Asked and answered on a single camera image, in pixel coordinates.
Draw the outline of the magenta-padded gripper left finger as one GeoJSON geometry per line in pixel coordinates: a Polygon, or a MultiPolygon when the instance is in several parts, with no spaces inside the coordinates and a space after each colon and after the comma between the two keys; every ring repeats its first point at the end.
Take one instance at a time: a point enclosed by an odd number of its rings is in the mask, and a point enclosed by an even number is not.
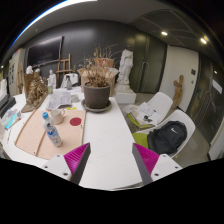
{"type": "Polygon", "coordinates": [[[55,155],[42,166],[42,169],[78,185],[90,153],[90,144],[86,143],[65,155],[55,155]]]}

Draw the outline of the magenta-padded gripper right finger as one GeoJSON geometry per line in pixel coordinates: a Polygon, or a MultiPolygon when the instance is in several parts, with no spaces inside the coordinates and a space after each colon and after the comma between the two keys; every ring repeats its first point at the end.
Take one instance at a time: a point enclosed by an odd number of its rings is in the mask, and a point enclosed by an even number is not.
{"type": "Polygon", "coordinates": [[[182,169],[182,167],[167,154],[158,155],[137,143],[133,144],[132,154],[134,155],[144,185],[182,169]]]}

